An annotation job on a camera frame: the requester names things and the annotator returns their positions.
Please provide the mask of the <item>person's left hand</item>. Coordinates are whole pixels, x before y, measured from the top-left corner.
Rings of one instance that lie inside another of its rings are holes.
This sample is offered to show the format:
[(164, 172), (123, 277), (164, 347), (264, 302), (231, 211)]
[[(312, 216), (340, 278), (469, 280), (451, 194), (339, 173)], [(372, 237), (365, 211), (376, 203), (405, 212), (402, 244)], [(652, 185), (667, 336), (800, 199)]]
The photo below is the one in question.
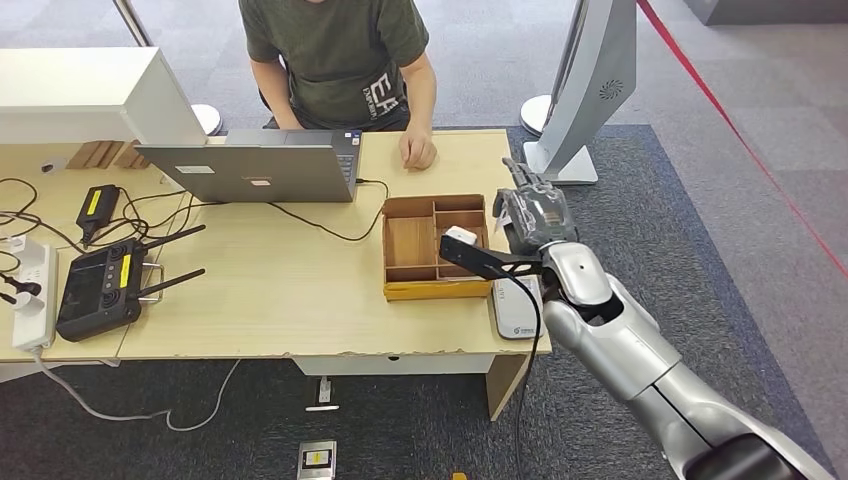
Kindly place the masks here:
[(401, 136), (399, 148), (403, 167), (406, 170), (427, 170), (437, 156), (432, 129), (427, 125), (410, 124)]

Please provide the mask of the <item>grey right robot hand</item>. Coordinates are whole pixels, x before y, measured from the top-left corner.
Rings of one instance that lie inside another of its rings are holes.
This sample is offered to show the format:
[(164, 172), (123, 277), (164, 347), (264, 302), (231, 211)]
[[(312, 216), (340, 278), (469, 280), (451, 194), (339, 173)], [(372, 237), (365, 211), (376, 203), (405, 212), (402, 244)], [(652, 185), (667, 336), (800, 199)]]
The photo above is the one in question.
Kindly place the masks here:
[(525, 163), (510, 157), (504, 157), (502, 163), (515, 187), (497, 190), (493, 216), (496, 229), (504, 231), (510, 252), (531, 256), (551, 242), (578, 242), (579, 232), (563, 191)]

